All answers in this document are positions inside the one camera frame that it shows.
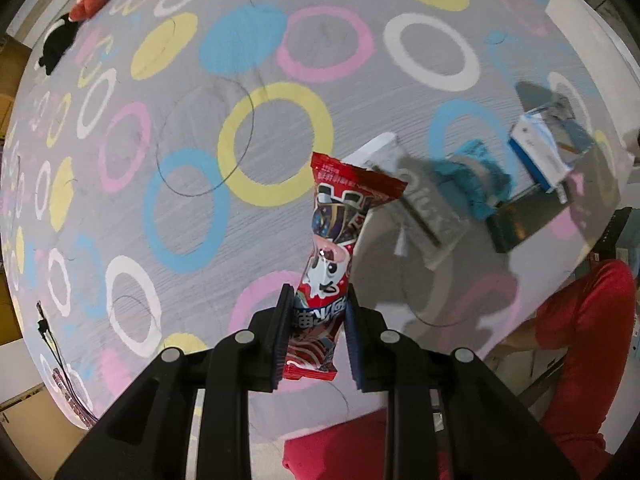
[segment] black plush toy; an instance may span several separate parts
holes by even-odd
[[[66,13],[47,31],[42,46],[42,57],[38,60],[38,64],[45,67],[47,75],[53,72],[60,58],[73,44],[79,27],[80,23],[69,20],[69,14]]]

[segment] red pants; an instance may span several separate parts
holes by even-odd
[[[541,424],[580,473],[592,480],[610,455],[599,433],[625,369],[636,287],[628,267],[609,260],[552,295],[538,309],[543,349],[569,347]],[[288,440],[282,465],[297,480],[378,480],[383,477],[386,413]],[[448,478],[442,471],[441,479]]]

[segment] candy wrapper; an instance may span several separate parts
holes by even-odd
[[[367,212],[399,198],[406,183],[321,153],[312,155],[311,169],[316,183],[314,250],[296,291],[284,378],[331,381],[353,248]]]

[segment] silver screw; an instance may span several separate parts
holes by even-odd
[[[167,348],[162,352],[162,361],[165,363],[173,363],[180,357],[180,351],[177,348]]]
[[[241,330],[236,334],[236,342],[246,345],[255,339],[255,334],[251,330]]]
[[[461,363],[470,363],[474,360],[474,353],[469,348],[458,348],[454,355]]]
[[[395,330],[385,330],[382,334],[380,334],[380,341],[383,343],[397,343],[400,341],[400,334]]]

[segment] red snack wrapper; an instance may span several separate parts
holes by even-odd
[[[399,198],[406,183],[314,153],[314,250],[296,291],[284,378],[331,381],[344,319],[351,257],[367,212]]]

